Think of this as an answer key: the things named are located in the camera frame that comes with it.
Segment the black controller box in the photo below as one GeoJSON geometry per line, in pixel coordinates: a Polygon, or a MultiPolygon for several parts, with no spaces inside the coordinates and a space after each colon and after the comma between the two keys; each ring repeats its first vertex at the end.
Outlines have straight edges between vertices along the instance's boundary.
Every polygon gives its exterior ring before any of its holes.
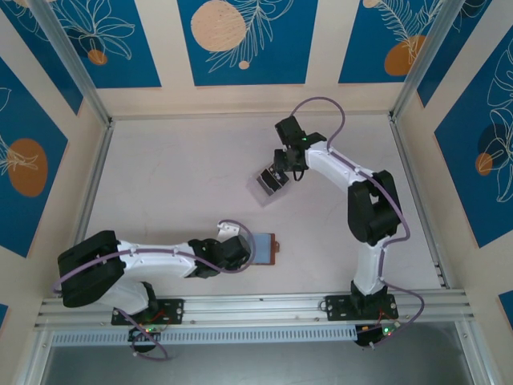
{"type": "MultiPolygon", "coordinates": [[[[146,326],[144,328],[144,331],[146,334],[151,336],[155,341],[159,341],[161,333],[156,326],[146,326]]],[[[146,354],[157,347],[157,345],[154,342],[152,342],[150,338],[137,327],[134,327],[131,330],[129,330],[128,342],[130,343],[130,348],[132,350],[133,355],[146,354]]]]}
{"type": "Polygon", "coordinates": [[[363,348],[374,349],[377,344],[389,338],[400,326],[399,322],[385,325],[357,325],[355,343],[363,348]]]}

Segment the aluminium mounting rail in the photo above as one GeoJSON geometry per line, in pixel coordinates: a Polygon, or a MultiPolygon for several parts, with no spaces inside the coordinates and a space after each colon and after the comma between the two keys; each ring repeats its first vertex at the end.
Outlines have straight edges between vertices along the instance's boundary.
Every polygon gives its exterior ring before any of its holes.
{"type": "MultiPolygon", "coordinates": [[[[421,290],[425,307],[418,322],[460,322],[474,319],[474,312],[463,290],[421,290]]],[[[313,326],[329,323],[322,294],[269,294],[184,296],[180,310],[167,312],[166,318],[180,320],[186,327],[238,326],[313,326]]],[[[42,302],[36,330],[111,329],[113,308],[93,304],[66,308],[57,298],[42,302]]]]}

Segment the blue floral wall panel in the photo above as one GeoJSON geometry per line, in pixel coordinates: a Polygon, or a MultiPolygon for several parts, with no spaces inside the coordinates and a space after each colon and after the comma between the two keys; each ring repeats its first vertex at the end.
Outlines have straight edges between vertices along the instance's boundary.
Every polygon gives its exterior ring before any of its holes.
{"type": "Polygon", "coordinates": [[[417,88],[425,107],[469,39],[491,0],[464,0],[446,37],[417,88]]]}
{"type": "Polygon", "coordinates": [[[54,0],[50,7],[95,87],[161,86],[135,0],[54,0]]]}
{"type": "Polygon", "coordinates": [[[403,81],[444,0],[361,0],[338,82],[403,81]]]}
{"type": "Polygon", "coordinates": [[[0,246],[27,257],[68,140],[0,58],[0,246]]]}
{"type": "Polygon", "coordinates": [[[513,35],[494,49],[435,137],[478,246],[513,230],[513,35]]]}
{"type": "Polygon", "coordinates": [[[70,109],[78,115],[83,103],[83,95],[38,24],[26,0],[0,0],[0,9],[57,87],[70,109]]]}
{"type": "Polygon", "coordinates": [[[177,0],[196,87],[305,83],[318,0],[177,0]]]}

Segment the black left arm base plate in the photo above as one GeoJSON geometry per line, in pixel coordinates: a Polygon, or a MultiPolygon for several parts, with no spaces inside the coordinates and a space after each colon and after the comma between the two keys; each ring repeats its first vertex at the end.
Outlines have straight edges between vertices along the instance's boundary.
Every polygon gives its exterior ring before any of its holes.
{"type": "Polygon", "coordinates": [[[138,324],[144,325],[180,325],[184,316],[184,300],[156,299],[151,300],[149,307],[131,318],[138,324]]]}

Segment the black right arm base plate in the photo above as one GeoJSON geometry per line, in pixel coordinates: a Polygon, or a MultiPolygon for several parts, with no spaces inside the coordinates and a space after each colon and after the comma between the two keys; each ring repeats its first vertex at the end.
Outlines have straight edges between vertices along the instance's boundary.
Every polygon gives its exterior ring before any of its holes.
{"type": "Polygon", "coordinates": [[[381,314],[398,318],[398,307],[392,294],[356,299],[353,295],[330,295],[325,297],[325,308],[329,321],[377,321],[381,314]]]}

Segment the aluminium frame bar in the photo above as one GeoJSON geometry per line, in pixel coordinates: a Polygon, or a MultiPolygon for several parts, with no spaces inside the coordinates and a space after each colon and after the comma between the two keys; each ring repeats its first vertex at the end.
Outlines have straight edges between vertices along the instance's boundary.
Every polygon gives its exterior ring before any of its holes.
{"type": "Polygon", "coordinates": [[[414,206],[418,215],[418,219],[422,226],[422,231],[424,238],[426,239],[427,248],[430,251],[431,259],[435,268],[435,271],[438,276],[438,280],[440,282],[440,286],[443,289],[450,289],[450,285],[448,284],[446,274],[444,272],[444,268],[442,266],[440,260],[440,254],[438,251],[438,246],[434,239],[434,234],[432,232],[432,228],[430,226],[430,222],[428,220],[428,216],[426,215],[426,210],[422,204],[421,196],[418,190],[418,186],[414,176],[414,170],[412,169],[412,165],[408,158],[408,153],[405,147],[405,144],[401,138],[401,134],[398,130],[398,125],[396,124],[392,115],[389,115],[390,129],[392,131],[394,141],[398,150],[399,157],[402,162],[402,167],[406,174],[406,179],[408,181],[408,185],[410,188],[410,192],[413,198],[414,206]]]}
{"type": "Polygon", "coordinates": [[[491,361],[476,321],[454,323],[474,385],[496,385],[491,361]]]}
{"type": "Polygon", "coordinates": [[[99,189],[99,184],[103,175],[104,166],[107,160],[107,154],[111,145],[111,139],[115,129],[115,122],[111,120],[107,126],[102,140],[100,142],[94,167],[91,170],[91,177],[87,186],[87,191],[83,199],[83,205],[80,211],[75,236],[72,245],[83,241],[87,234],[87,228],[94,208],[95,198],[99,189]]]}
{"type": "Polygon", "coordinates": [[[30,11],[40,25],[45,36],[67,72],[80,90],[83,99],[89,104],[98,121],[106,128],[111,125],[111,117],[100,99],[96,87],[87,73],[82,60],[75,51],[65,30],[46,0],[26,0],[30,11]]]}
{"type": "Polygon", "coordinates": [[[456,19],[463,3],[464,0],[443,1],[440,13],[434,20],[422,48],[410,69],[410,73],[406,76],[398,97],[390,109],[390,121],[392,123],[396,124],[406,110],[410,99],[416,93],[418,85],[451,29],[453,21],[456,19]]]}
{"type": "Polygon", "coordinates": [[[48,329],[33,332],[17,385],[42,384],[42,378],[50,356],[53,336],[54,331],[48,329]]]}

